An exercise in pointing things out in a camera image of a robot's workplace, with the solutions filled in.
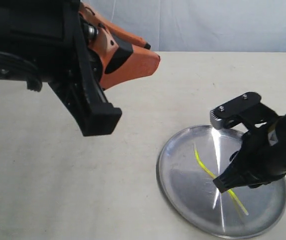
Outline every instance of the metal plate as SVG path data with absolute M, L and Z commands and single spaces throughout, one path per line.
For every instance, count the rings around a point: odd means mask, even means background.
M 241 147 L 241 135 L 233 129 L 217 131 L 210 125 L 184 129 L 166 143 L 156 170 L 161 191 L 180 215 L 201 230 L 228 239 L 266 232 L 279 221 L 286 207 L 285 179 L 256 189 L 234 188 L 249 212 L 247 216 L 227 192 L 218 192 L 213 179 L 198 165 L 193 144 L 204 165 L 219 175 Z

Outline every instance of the screw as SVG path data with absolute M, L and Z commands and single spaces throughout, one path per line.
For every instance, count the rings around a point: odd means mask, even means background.
M 3 74 L 3 75 L 5 75 L 5 74 L 8 74 L 8 70 L 6 70 L 6 69 L 0 69 L 0 73 L 1 74 Z

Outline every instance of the white table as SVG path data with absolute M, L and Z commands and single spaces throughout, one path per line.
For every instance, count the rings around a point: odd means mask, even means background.
M 0 81 L 0 240 L 213 240 L 159 192 L 155 164 L 177 131 L 247 91 L 286 113 L 286 53 L 162 52 L 157 72 L 106 92 L 110 136 L 82 137 L 45 84 Z M 260 240 L 286 239 L 286 213 Z

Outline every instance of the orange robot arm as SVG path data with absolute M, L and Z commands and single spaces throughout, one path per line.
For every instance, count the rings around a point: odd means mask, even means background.
M 88 48 L 100 59 L 99 83 L 103 89 L 156 71 L 160 56 L 149 50 L 143 38 L 109 22 L 87 4 L 81 3 L 79 13 L 98 30 Z

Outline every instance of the round metal tray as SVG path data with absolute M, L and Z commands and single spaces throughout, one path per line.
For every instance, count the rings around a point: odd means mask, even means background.
M 197 163 L 194 145 L 204 165 L 222 173 L 241 147 L 242 133 L 217 131 L 210 125 L 186 128 L 165 144 L 157 162 L 157 180 L 169 203 L 194 226 L 222 238 L 245 239 L 271 229 L 286 208 L 285 178 L 259 188 L 233 191 L 249 215 L 239 210 L 227 192 L 220 194 L 212 178 Z

